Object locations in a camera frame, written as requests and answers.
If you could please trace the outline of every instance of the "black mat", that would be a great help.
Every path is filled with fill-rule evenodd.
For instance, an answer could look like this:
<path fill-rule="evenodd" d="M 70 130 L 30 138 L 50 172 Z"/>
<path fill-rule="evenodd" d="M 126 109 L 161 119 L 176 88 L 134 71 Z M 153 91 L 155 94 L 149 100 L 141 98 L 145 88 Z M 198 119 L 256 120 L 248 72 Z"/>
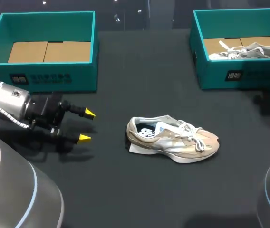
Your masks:
<path fill-rule="evenodd" d="M 188 31 L 99 36 L 98 92 L 65 96 L 96 113 L 93 122 L 64 119 L 90 132 L 91 143 L 59 156 L 51 144 L 39 152 L 12 142 L 61 189 L 63 228 L 259 227 L 256 199 L 270 165 L 270 93 L 202 91 Z M 180 165 L 125 150 L 131 117 L 165 114 L 218 135 L 217 155 Z"/>

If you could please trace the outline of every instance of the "teal box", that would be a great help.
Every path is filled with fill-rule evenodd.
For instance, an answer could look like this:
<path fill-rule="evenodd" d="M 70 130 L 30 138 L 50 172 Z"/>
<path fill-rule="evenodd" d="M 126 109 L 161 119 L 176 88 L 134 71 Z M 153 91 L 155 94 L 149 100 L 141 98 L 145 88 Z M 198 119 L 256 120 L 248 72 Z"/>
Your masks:
<path fill-rule="evenodd" d="M 194 10 L 190 47 L 200 87 L 270 88 L 270 59 L 210 60 L 203 41 L 269 36 L 270 9 Z"/>
<path fill-rule="evenodd" d="M 14 42 L 91 42 L 88 62 L 8 63 Z M 0 16 L 0 81 L 30 92 L 97 90 L 95 12 L 3 13 Z"/>

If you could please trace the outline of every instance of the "sneaker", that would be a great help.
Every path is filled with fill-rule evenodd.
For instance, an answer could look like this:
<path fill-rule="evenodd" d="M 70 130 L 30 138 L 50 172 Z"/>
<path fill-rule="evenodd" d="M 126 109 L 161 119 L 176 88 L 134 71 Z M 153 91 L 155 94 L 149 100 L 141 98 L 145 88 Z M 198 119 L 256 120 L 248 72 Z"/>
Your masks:
<path fill-rule="evenodd" d="M 254 42 L 247 47 L 228 48 L 222 41 L 219 41 L 219 43 L 227 52 L 211 54 L 209 55 L 210 60 L 270 58 L 270 46 L 263 46 Z"/>
<path fill-rule="evenodd" d="M 177 163 L 192 163 L 214 155 L 219 138 L 169 115 L 133 117 L 126 128 L 126 146 L 131 153 L 163 154 Z"/>

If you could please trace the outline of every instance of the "white shoelace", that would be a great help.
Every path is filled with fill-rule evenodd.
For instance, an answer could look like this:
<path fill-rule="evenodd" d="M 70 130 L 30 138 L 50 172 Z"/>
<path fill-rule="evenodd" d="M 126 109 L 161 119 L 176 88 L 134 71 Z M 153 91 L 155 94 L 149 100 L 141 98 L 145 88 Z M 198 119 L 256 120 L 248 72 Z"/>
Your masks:
<path fill-rule="evenodd" d="M 192 124 L 186 123 L 183 120 L 179 120 L 178 122 L 182 123 L 178 129 L 180 130 L 180 133 L 177 134 L 176 138 L 187 138 L 189 141 L 194 140 L 196 142 L 195 148 L 197 151 L 204 151 L 206 149 L 206 144 L 196 136 L 196 133 L 198 130 L 201 129 L 201 127 L 196 128 Z"/>
<path fill-rule="evenodd" d="M 228 56 L 228 59 L 236 59 L 240 55 L 246 55 L 247 50 L 244 49 L 244 46 L 229 48 L 224 42 L 219 41 L 220 45 L 227 50 L 227 52 L 221 52 L 220 55 Z"/>

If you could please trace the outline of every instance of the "cable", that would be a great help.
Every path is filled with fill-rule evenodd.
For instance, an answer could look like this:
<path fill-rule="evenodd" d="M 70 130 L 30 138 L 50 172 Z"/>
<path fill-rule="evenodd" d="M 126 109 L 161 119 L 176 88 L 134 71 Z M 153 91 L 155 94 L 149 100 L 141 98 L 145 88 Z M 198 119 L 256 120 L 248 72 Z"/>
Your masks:
<path fill-rule="evenodd" d="M 28 129 L 29 126 L 21 123 L 20 121 L 18 121 L 17 119 L 15 119 L 12 115 L 10 115 L 8 112 L 6 112 L 5 110 L 3 110 L 2 108 L 0 108 L 0 113 L 2 113 L 3 115 L 5 115 L 8 119 L 10 119 L 12 122 L 14 122 L 16 125 L 18 125 L 21 128 L 24 129 Z"/>

